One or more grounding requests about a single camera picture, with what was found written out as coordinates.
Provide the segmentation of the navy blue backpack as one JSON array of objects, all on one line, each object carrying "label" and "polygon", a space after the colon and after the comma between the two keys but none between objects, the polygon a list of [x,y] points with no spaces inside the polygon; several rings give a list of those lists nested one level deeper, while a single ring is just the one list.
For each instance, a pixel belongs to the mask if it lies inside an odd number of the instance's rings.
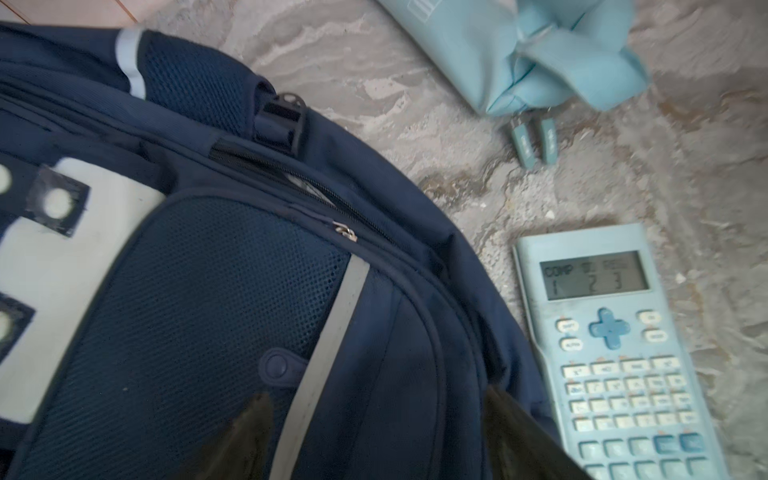
[{"label": "navy blue backpack", "polygon": [[459,228],[239,61],[1,26],[1,475],[174,479],[258,393],[260,479],[493,479],[497,386],[560,446]]}]

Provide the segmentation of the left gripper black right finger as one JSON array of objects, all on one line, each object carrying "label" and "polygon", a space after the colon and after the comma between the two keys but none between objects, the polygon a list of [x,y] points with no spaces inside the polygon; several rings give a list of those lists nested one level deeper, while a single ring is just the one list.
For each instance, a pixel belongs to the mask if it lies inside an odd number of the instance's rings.
[{"label": "left gripper black right finger", "polygon": [[493,479],[591,479],[512,396],[497,386],[485,390],[483,428]]}]

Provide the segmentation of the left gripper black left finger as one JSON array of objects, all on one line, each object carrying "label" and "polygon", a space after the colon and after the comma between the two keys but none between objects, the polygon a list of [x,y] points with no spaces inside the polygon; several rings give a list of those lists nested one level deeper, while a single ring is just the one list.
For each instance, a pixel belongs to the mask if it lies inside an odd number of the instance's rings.
[{"label": "left gripper black left finger", "polygon": [[273,402],[256,394],[182,465],[174,479],[260,479],[273,428]]}]

